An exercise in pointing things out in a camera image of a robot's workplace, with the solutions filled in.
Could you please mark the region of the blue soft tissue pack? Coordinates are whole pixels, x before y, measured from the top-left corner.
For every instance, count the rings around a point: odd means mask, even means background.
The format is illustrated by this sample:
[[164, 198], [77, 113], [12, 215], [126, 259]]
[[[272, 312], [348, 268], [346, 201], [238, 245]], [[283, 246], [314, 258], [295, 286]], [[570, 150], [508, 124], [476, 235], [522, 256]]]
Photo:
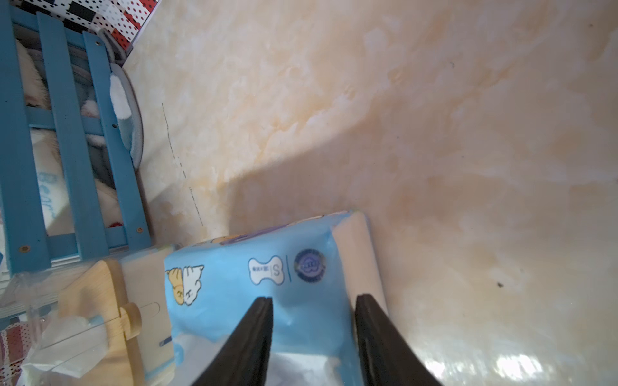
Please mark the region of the blue soft tissue pack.
[[102, 318], [53, 319], [27, 353], [17, 384], [49, 385], [55, 380], [79, 380], [106, 357], [108, 350]]

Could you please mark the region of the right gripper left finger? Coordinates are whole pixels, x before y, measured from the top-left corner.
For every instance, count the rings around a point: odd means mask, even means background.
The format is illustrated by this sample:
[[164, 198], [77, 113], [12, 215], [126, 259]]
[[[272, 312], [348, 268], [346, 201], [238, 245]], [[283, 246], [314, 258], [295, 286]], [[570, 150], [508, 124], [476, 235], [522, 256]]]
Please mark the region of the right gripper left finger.
[[259, 297], [194, 385], [264, 385], [270, 359], [274, 308]]

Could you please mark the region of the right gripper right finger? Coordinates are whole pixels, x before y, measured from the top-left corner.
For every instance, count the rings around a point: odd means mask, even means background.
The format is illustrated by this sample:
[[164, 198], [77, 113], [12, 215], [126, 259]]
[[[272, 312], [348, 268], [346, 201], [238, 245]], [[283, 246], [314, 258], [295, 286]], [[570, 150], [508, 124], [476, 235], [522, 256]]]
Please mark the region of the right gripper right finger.
[[366, 385], [439, 385], [371, 294], [357, 296], [358, 356]]

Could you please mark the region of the clear plastic tissue box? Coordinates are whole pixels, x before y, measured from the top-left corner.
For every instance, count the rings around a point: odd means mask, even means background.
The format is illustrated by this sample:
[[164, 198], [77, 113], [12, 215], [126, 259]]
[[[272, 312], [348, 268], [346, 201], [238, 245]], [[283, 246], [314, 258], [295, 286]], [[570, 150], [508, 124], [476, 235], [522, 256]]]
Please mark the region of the clear plastic tissue box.
[[4, 385], [168, 385], [172, 245], [64, 262], [1, 284]]

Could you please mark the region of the blue tissue pack with sheet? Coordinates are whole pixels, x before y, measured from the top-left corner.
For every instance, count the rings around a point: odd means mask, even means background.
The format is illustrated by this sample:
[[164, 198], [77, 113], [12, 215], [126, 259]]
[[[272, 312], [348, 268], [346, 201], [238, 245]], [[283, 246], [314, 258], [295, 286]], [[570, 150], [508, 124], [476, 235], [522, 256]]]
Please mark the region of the blue tissue pack with sheet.
[[191, 384], [260, 297], [274, 308], [267, 384], [362, 384], [356, 298], [386, 302], [363, 212], [195, 244], [169, 255], [164, 274], [172, 384]]

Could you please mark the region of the bamboo slotted lid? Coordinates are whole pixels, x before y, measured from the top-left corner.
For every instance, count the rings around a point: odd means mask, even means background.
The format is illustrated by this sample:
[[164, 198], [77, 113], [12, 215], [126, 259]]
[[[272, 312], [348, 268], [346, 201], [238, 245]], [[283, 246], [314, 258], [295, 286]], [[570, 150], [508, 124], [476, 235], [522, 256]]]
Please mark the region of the bamboo slotted lid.
[[95, 263], [58, 295], [60, 317], [102, 318], [107, 353], [71, 385], [144, 385], [145, 371], [137, 336], [143, 326], [139, 308], [128, 299], [121, 264]]

